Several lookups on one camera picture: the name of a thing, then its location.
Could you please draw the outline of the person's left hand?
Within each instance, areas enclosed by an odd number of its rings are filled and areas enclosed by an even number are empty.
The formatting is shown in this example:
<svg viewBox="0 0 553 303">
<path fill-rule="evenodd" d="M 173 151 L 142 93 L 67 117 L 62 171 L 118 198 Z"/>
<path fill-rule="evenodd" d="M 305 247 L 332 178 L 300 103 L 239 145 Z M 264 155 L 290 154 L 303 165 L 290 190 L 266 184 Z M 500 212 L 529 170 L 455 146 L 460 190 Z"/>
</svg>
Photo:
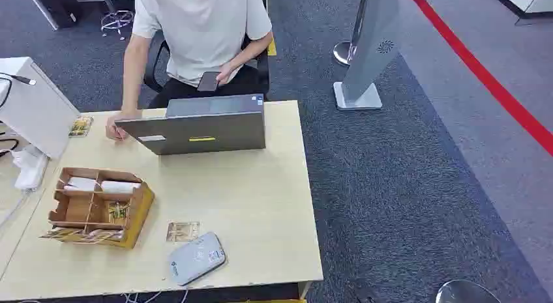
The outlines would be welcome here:
<svg viewBox="0 0 553 303">
<path fill-rule="evenodd" d="M 240 66 L 235 66 L 235 65 L 232 65 L 231 63 L 226 63 L 222 65 L 220 67 L 220 72 L 216 78 L 218 86 L 228 84 L 236 75 L 239 69 L 240 69 Z"/>
</svg>

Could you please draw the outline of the person's right hand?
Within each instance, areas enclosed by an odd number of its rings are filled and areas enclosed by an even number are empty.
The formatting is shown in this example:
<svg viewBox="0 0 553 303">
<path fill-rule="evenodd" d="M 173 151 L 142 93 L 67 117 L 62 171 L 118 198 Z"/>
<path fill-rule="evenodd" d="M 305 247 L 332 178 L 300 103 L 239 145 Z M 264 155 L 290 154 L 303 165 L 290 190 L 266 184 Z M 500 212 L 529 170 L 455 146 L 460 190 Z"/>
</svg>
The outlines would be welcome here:
<svg viewBox="0 0 553 303">
<path fill-rule="evenodd" d="M 105 127 L 106 137 L 116 141 L 125 140 L 128 137 L 128 134 L 123 129 L 118 127 L 115 122 L 123 119 L 127 119 L 127 118 L 128 118 L 128 115 L 122 112 L 119 112 L 115 115 L 110 116 L 107 120 L 106 127 Z"/>
</svg>

